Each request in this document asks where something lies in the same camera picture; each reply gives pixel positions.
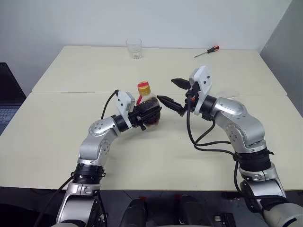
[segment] white wall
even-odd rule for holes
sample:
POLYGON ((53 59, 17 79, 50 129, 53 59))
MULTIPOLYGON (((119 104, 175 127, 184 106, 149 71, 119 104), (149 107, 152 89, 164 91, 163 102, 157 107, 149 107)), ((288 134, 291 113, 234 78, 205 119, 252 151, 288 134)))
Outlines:
POLYGON ((261 51, 291 0, 0 0, 0 61, 26 94, 64 45, 261 51))

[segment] laptop keyboard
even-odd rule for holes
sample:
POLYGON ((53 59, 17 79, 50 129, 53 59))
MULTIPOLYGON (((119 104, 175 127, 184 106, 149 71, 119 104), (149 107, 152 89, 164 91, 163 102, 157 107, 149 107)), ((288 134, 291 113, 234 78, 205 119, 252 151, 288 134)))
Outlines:
POLYGON ((0 109, 0 124, 8 124, 18 109, 0 109))

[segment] screwdriver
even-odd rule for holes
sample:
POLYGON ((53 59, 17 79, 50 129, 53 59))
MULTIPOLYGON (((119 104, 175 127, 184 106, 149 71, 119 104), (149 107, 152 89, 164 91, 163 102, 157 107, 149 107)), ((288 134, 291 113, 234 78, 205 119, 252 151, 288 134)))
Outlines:
POLYGON ((199 57, 199 56, 201 56, 202 54, 205 54, 205 53, 212 53, 212 52, 215 52, 215 51, 218 51, 218 50, 219 50, 219 46, 213 46, 212 48, 208 49, 206 52, 201 53, 201 54, 195 56, 194 58, 199 57))

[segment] red screwdriver handle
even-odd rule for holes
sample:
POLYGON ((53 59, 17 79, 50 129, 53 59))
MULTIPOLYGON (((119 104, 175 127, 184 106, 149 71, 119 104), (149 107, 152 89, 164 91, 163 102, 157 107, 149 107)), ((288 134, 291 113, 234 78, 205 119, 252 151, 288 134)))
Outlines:
POLYGON ((219 46, 213 46, 212 48, 207 50, 207 53, 212 53, 219 50, 219 46))

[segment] plastic bottle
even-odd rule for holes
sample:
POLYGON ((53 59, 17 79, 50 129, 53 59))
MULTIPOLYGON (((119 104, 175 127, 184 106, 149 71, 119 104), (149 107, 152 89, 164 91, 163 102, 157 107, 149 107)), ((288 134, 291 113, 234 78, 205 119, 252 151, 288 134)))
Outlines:
MULTIPOLYGON (((151 92, 150 85, 147 81, 140 82, 138 84, 139 98, 137 100, 137 106, 143 111, 149 110, 155 106, 159 106, 159 101, 157 97, 151 92)), ((160 119, 160 114, 158 119, 153 119, 153 122, 146 122, 146 125, 157 125, 160 119)))

